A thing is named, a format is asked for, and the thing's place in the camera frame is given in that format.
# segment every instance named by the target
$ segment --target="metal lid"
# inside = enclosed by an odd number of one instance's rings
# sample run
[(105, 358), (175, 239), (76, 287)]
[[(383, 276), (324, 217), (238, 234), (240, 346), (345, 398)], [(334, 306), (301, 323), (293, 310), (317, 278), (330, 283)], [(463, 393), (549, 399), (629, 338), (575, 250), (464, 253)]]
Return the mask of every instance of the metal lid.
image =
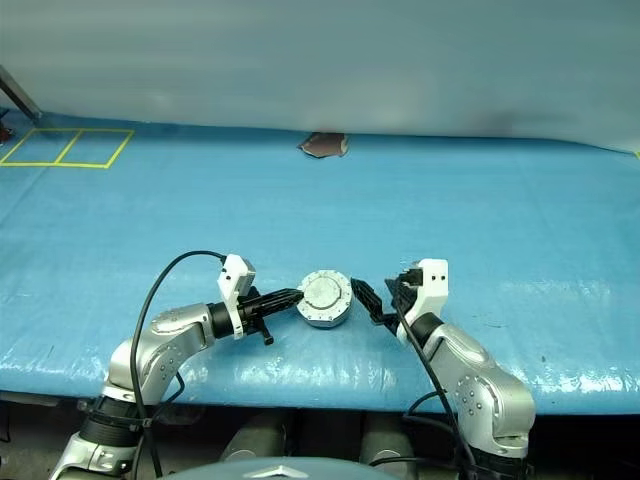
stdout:
[(304, 298), (298, 311), (314, 327), (335, 327), (347, 317), (351, 306), (349, 279), (335, 270), (310, 273), (298, 287)]

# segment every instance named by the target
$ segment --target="blue tarp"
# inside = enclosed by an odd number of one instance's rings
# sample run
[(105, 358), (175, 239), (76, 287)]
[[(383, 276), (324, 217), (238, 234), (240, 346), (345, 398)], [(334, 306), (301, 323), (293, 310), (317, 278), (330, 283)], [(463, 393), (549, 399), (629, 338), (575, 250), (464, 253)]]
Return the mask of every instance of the blue tarp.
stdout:
[[(30, 129), (14, 113), (5, 121), (17, 138), (0, 158)], [(0, 165), (2, 390), (97, 395), (155, 276), (204, 248), (249, 259), (263, 292), (331, 268), (385, 301), (385, 277), (446, 258), (443, 318), (522, 379), (539, 413), (640, 413), (633, 155), (355, 135), (345, 157), (316, 160), (294, 132), (49, 124), (135, 134), (108, 169)], [(124, 135), (85, 132), (63, 162), (105, 163)], [(54, 161), (72, 137), (34, 133), (4, 163)], [(210, 259), (185, 262), (150, 313), (218, 301), (218, 271)], [(227, 338), (185, 364), (182, 401), (400, 410), (431, 388), (414, 354), (360, 305), (332, 330), (295, 310), (267, 322), (274, 345)]]

